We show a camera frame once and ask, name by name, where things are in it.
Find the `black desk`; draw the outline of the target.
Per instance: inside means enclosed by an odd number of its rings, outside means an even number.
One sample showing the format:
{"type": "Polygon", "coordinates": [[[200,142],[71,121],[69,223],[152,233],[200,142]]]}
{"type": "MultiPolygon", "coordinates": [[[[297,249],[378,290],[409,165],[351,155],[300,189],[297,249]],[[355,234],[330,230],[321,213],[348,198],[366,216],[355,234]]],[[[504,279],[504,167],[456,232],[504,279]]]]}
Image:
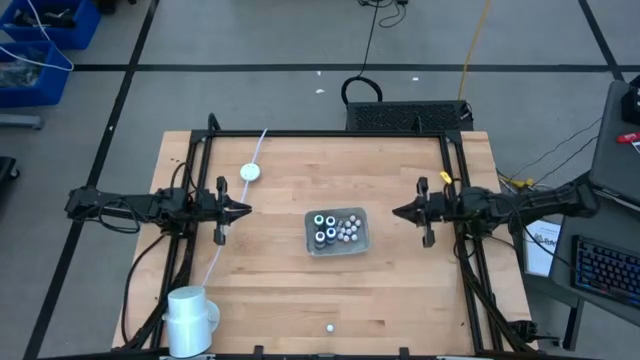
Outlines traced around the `black desk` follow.
{"type": "Polygon", "coordinates": [[[571,262],[575,236],[583,236],[615,250],[640,256],[640,203],[627,202],[604,193],[597,195],[597,201],[598,210],[591,217],[579,217],[574,213],[567,215],[565,212],[551,214],[551,217],[561,216],[562,220],[555,250],[558,259],[552,262],[549,278],[572,295],[640,327],[640,308],[574,288],[571,285],[571,269],[561,262],[571,262]]]}

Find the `black box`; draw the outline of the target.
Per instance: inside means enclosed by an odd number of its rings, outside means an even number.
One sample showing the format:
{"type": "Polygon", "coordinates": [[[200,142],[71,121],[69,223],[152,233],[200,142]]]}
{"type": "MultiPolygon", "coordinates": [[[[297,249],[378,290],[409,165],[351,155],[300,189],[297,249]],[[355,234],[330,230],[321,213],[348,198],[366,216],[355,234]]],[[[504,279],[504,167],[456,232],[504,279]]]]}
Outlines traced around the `black box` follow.
{"type": "Polygon", "coordinates": [[[629,82],[628,92],[621,99],[624,122],[640,126],[640,75],[629,82]]]}

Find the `white paper sheet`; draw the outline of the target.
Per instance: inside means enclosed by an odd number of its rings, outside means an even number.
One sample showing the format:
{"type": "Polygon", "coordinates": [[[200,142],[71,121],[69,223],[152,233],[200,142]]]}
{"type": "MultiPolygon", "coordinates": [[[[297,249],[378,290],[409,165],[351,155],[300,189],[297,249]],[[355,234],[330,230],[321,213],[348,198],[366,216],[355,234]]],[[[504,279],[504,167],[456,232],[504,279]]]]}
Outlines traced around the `white paper sheet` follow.
{"type": "Polygon", "coordinates": [[[537,220],[526,227],[524,265],[527,274],[549,276],[560,229],[560,225],[544,220],[537,220]]]}

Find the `white cylindrical spot lamp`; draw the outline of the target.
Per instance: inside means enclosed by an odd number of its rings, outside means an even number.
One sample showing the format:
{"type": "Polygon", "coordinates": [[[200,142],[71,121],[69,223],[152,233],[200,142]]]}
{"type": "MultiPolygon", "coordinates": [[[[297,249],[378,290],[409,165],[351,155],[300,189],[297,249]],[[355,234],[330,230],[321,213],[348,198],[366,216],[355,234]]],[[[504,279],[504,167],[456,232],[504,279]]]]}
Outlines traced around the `white cylindrical spot lamp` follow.
{"type": "Polygon", "coordinates": [[[184,286],[167,295],[162,316],[167,328],[169,354],[190,358],[206,352],[220,323],[220,310],[202,286],[184,286]]]}

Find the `black backlit keyboard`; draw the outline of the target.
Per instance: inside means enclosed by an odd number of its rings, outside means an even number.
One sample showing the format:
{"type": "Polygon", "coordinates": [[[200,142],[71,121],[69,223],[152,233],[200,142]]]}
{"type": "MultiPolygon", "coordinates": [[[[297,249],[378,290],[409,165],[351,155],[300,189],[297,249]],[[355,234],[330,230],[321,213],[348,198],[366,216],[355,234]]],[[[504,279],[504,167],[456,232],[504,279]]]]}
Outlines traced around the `black backlit keyboard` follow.
{"type": "Polygon", "coordinates": [[[640,253],[572,237],[571,286],[640,309],[640,253]]]}

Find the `black perforated computer case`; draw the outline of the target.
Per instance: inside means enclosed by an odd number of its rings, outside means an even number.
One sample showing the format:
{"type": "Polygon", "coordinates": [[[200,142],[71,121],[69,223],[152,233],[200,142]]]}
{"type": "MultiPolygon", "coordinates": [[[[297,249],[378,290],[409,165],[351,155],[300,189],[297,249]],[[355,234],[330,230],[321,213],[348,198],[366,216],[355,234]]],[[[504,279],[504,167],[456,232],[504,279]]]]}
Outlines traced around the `black perforated computer case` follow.
{"type": "Polygon", "coordinates": [[[353,102],[347,105],[347,131],[473,131],[465,101],[353,102]]]}

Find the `dark grey desk panel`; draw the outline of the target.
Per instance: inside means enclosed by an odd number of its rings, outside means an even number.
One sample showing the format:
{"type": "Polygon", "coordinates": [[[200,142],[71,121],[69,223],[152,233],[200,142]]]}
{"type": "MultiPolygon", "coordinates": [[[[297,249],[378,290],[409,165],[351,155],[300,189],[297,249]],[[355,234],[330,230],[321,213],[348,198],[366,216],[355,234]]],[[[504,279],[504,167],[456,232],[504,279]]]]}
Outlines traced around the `dark grey desk panel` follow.
{"type": "Polygon", "coordinates": [[[590,179],[596,188],[640,207],[640,146],[616,142],[619,135],[640,132],[640,126],[622,119],[621,99],[628,89],[620,80],[609,86],[590,179]]]}

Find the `blue plastic bin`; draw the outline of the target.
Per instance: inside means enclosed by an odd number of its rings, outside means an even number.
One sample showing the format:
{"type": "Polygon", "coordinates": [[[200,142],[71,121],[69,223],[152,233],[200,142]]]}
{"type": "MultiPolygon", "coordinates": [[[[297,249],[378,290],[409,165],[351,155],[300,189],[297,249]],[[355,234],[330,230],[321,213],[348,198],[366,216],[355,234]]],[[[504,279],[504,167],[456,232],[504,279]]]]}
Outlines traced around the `blue plastic bin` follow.
{"type": "Polygon", "coordinates": [[[101,20],[91,0],[12,0],[0,30],[16,42],[50,40],[59,49],[86,49],[101,20]]]}
{"type": "Polygon", "coordinates": [[[0,43],[0,108],[58,104],[72,69],[49,41],[0,43]]]}

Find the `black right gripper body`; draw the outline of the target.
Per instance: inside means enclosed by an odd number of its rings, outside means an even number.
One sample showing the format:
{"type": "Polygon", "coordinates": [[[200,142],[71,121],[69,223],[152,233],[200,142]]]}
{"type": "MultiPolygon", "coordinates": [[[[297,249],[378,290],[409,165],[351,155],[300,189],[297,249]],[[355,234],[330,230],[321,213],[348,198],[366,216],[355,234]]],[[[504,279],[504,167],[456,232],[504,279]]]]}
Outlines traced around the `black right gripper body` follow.
{"type": "Polygon", "coordinates": [[[433,222],[444,222],[451,215],[451,205],[443,192],[430,192],[428,179],[420,177],[417,182],[417,220],[423,228],[422,244],[431,248],[435,244],[433,222]]]}

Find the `grey metal bar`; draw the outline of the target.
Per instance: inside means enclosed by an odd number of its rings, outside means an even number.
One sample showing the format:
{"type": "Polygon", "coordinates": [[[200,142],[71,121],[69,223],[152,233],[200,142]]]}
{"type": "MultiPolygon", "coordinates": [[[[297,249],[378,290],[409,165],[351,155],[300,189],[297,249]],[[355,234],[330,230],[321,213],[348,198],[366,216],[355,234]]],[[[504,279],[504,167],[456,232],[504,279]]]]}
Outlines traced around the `grey metal bar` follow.
{"type": "Polygon", "coordinates": [[[0,127],[20,127],[31,129],[42,129],[44,121],[40,116],[0,114],[0,127]]]}

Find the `black aluminium table frame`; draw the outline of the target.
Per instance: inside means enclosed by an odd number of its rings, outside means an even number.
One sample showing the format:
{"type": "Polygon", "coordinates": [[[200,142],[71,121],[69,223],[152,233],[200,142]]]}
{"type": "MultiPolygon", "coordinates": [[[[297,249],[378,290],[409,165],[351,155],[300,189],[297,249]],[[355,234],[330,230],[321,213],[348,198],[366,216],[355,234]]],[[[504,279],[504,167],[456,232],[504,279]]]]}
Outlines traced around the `black aluminium table frame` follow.
{"type": "Polygon", "coordinates": [[[420,177],[440,190],[456,171],[456,146],[436,138],[341,131],[271,131],[214,139],[211,177],[251,205],[223,247],[212,225],[199,227],[190,281],[204,285],[221,312],[217,353],[470,355],[496,335],[464,286],[455,235],[438,224],[422,233],[392,210],[410,202],[420,177]],[[260,177],[240,169],[256,163],[260,177]],[[361,207],[371,245],[354,256],[317,258],[306,251],[304,216],[316,209],[361,207]],[[329,333],[326,326],[332,324],[329,333]]]}

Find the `grey plastic tray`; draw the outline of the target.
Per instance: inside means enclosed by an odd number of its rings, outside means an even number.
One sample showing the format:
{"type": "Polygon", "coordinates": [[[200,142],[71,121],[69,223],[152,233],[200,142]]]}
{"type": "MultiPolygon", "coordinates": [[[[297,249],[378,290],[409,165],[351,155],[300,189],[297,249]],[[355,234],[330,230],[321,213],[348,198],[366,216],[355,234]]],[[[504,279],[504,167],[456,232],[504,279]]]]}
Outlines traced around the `grey plastic tray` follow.
{"type": "Polygon", "coordinates": [[[314,257],[333,257],[333,256],[346,256],[346,255],[356,255],[360,253],[366,252],[370,245],[370,236],[368,231],[368,222],[367,222],[367,214],[363,208],[360,207],[351,207],[351,208],[336,208],[336,209],[326,209],[326,210],[315,210],[307,212],[304,216],[304,226],[305,226],[305,236],[306,236],[306,250],[307,252],[314,257]],[[317,229],[314,226],[313,218],[316,214],[321,214],[325,217],[333,216],[336,218],[336,231],[339,233],[339,228],[337,226],[338,220],[344,220],[344,228],[345,222],[350,221],[349,217],[351,215],[355,215],[357,219],[360,219],[362,224],[358,227],[358,230],[352,234],[356,234],[358,236],[357,241],[351,241],[351,235],[349,242],[344,242],[336,239],[336,242],[333,245],[326,245],[322,249],[316,249],[314,247],[314,235],[317,231],[323,231],[324,229],[317,229]]]}

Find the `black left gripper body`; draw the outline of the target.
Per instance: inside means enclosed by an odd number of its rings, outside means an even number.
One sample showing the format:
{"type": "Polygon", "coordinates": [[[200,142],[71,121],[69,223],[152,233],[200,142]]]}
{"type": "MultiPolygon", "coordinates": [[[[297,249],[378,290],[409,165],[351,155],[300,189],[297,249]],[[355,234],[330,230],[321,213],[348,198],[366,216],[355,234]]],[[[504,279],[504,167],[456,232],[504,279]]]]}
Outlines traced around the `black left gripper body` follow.
{"type": "Polygon", "coordinates": [[[226,244],[226,235],[224,226],[228,223],[227,207],[227,188],[228,184],[223,176],[216,178],[215,193],[209,189],[203,190],[203,221],[215,222],[214,243],[217,245],[226,244]]]}

